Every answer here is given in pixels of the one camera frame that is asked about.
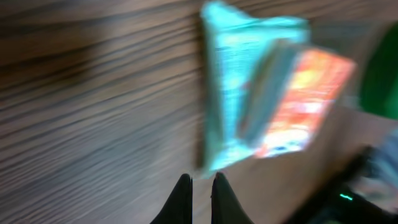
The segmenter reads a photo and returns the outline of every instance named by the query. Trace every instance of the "green led light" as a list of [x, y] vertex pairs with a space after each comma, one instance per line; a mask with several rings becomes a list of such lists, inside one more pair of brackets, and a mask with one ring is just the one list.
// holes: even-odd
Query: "green led light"
[[343, 197], [343, 198], [348, 199], [348, 200], [353, 200], [352, 197], [344, 195], [344, 194], [340, 194], [340, 197]]

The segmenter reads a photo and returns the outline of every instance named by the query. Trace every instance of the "teal plastic bag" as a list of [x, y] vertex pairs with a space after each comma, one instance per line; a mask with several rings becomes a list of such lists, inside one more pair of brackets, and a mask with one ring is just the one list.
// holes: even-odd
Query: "teal plastic bag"
[[236, 132], [256, 66], [275, 40], [306, 42], [309, 28], [301, 18], [253, 18], [222, 1], [206, 2], [201, 17], [208, 73], [204, 153], [208, 175], [253, 154]]

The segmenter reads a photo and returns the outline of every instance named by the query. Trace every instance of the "wood grain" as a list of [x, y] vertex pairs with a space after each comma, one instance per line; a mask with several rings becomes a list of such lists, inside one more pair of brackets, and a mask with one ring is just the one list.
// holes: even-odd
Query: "wood grain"
[[[261, 17], [396, 16], [386, 0], [230, 3]], [[197, 172], [202, 4], [0, 2], [0, 223], [149, 223]], [[226, 170], [255, 222], [280, 223], [324, 179], [331, 134], [323, 150]], [[195, 222], [209, 223], [211, 181], [194, 184]]]

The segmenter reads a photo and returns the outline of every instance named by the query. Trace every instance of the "orange package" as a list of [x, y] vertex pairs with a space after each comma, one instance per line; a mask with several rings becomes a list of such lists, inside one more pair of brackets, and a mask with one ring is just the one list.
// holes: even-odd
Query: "orange package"
[[305, 148], [353, 69], [350, 59], [316, 48], [304, 50], [256, 157]]

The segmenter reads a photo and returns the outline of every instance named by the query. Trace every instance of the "wooden surface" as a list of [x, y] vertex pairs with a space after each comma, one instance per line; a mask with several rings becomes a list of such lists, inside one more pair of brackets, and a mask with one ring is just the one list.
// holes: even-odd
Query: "wooden surface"
[[[396, 16], [386, 0], [230, 2], [255, 16]], [[180, 174], [197, 173], [202, 3], [0, 2], [0, 223], [149, 223]], [[343, 52], [352, 56], [361, 36]], [[356, 113], [334, 109], [307, 152], [225, 171], [253, 221], [282, 222], [352, 156], [362, 131], [376, 141], [394, 124], [363, 114], [370, 122], [347, 128]], [[195, 223], [210, 223], [210, 186], [194, 181]]]

